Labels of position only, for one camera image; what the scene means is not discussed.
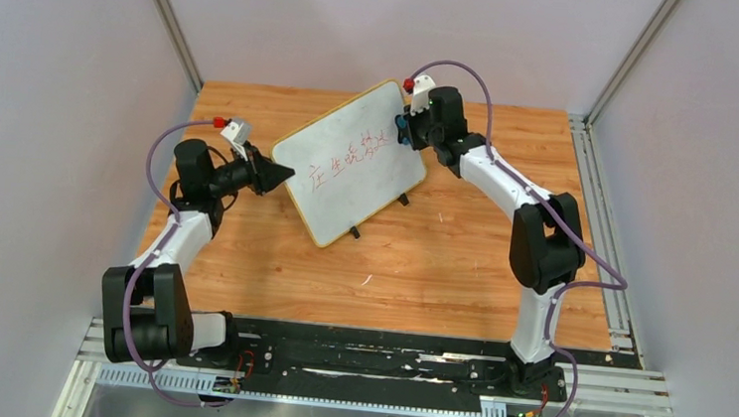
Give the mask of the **blue black whiteboard eraser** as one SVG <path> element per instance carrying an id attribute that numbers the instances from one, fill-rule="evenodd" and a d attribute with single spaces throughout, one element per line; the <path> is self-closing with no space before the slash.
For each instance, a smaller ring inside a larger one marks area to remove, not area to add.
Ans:
<path id="1" fill-rule="evenodd" d="M 406 120 L 406 116 L 404 114 L 397 114 L 394 118 L 394 123 L 397 130 L 397 142 L 404 146 L 409 146 L 411 144 L 411 139 L 408 135 L 409 124 Z"/>

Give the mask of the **yellow framed whiteboard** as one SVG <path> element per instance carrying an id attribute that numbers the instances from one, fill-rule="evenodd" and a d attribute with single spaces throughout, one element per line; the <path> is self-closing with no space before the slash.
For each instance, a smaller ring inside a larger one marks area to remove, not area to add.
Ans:
<path id="1" fill-rule="evenodd" d="M 426 179 L 420 156 L 398 142 L 404 111 L 393 79 L 283 136 L 272 161 L 293 169 L 288 194 L 318 247 L 328 247 Z"/>

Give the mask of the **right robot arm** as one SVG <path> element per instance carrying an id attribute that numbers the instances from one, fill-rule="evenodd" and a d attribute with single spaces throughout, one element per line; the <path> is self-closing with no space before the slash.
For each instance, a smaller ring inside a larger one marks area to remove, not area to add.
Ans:
<path id="1" fill-rule="evenodd" d="M 528 395 L 556 376 L 554 313 L 565 285 L 586 261 L 578 202 L 551 193 L 508 164 L 481 133 L 472 132 L 455 86 L 434 86 L 427 76 L 408 78 L 411 101 L 394 119 L 398 143 L 435 151 L 442 166 L 472 184 L 510 219 L 508 262 L 521 285 L 511 353 L 496 381 Z"/>

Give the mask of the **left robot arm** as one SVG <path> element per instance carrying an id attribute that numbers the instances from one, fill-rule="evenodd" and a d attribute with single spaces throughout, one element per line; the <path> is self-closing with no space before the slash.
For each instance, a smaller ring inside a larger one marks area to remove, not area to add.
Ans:
<path id="1" fill-rule="evenodd" d="M 215 166 L 213 149 L 201 139 L 174 148 L 179 179 L 170 188 L 164 230 L 143 255 L 107 269 L 101 280 L 108 360 L 141 358 L 155 364 L 198 350 L 219 363 L 236 360 L 240 344 L 232 313 L 192 312 L 184 275 L 218 233 L 227 210 L 225 198 L 236 198 L 244 188 L 265 195 L 296 174 L 250 143 L 244 152 L 244 157 Z"/>

